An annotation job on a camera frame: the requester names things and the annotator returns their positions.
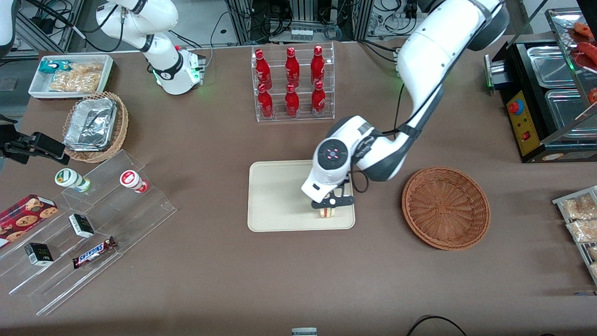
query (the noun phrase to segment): red emergency stop button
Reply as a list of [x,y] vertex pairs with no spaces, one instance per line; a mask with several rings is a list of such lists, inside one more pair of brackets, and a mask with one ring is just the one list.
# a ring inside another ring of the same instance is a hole
[[508,105],[508,112],[514,114],[516,112],[518,112],[519,106],[517,102],[513,102],[510,105]]
[[524,109],[524,103],[520,99],[508,104],[508,112],[513,115],[520,115]]

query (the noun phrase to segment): white robotic arm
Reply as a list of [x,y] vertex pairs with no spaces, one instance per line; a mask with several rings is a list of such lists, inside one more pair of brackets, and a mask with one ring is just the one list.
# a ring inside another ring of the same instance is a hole
[[[120,6],[121,10],[112,10]],[[197,55],[176,50],[163,33],[174,29],[179,13],[170,0],[114,0],[96,11],[102,31],[139,49],[153,67],[153,73],[167,93],[182,94],[202,80]]]
[[20,0],[0,0],[0,59],[13,47],[14,24],[20,4]]
[[342,184],[352,164],[372,181],[393,178],[439,103],[442,83],[465,48],[471,42],[491,44],[507,26],[503,0],[434,2],[436,7],[398,54],[398,72],[413,99],[410,118],[398,127],[394,141],[360,116],[339,120],[317,146],[313,168],[301,188],[313,201],[321,203]]

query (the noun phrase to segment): brown woven basket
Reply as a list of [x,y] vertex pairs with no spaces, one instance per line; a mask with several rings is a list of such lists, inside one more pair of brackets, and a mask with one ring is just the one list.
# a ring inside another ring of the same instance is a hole
[[483,239],[490,207],[481,187],[449,167],[421,169],[402,192],[408,225],[424,242],[443,250],[467,249]]
[[[89,97],[83,98],[88,99],[99,99],[99,98],[110,98],[118,104],[118,110],[116,112],[116,121],[114,122],[114,130],[112,131],[112,138],[110,140],[110,147],[103,152],[75,152],[68,148],[64,149],[64,152],[68,154],[73,160],[84,161],[87,163],[99,163],[105,161],[114,155],[122,148],[124,138],[127,136],[128,127],[128,111],[127,107],[124,106],[122,100],[115,94],[110,92],[102,92],[92,94]],[[69,116],[66,118],[66,122],[62,127],[62,136],[66,135],[66,131],[69,129],[70,119],[73,116],[75,107],[70,109]]]

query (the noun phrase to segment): red bottle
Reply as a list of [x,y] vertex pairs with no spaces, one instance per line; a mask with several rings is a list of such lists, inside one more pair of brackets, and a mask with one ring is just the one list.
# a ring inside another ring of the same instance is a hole
[[294,84],[294,88],[300,86],[300,66],[298,63],[294,48],[286,49],[286,78],[290,84]]
[[324,82],[322,82],[321,80],[317,80],[315,81],[315,90],[311,94],[311,113],[316,117],[321,117],[324,114],[324,108]]
[[257,49],[255,51],[255,58],[257,59],[257,64],[255,65],[257,79],[260,83],[265,84],[266,90],[270,90],[272,88],[272,73],[269,70],[269,64],[263,58],[263,50]]
[[257,101],[259,102],[259,108],[261,109],[261,114],[263,118],[273,118],[272,97],[267,92],[265,84],[260,83],[257,86],[257,90],[259,91],[259,94],[257,95]]
[[286,85],[286,114],[292,119],[299,116],[299,97],[294,92],[294,84],[291,83]]
[[311,85],[315,86],[317,80],[324,80],[324,49],[320,45],[313,48],[313,59],[311,60]]

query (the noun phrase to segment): beige tray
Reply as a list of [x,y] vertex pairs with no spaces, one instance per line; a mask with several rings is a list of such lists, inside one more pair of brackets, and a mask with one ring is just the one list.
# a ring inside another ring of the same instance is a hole
[[[342,230],[355,224],[355,206],[336,208],[332,218],[321,218],[300,187],[311,170],[311,160],[261,161],[249,170],[247,225],[251,231]],[[352,183],[344,193],[352,195]]]

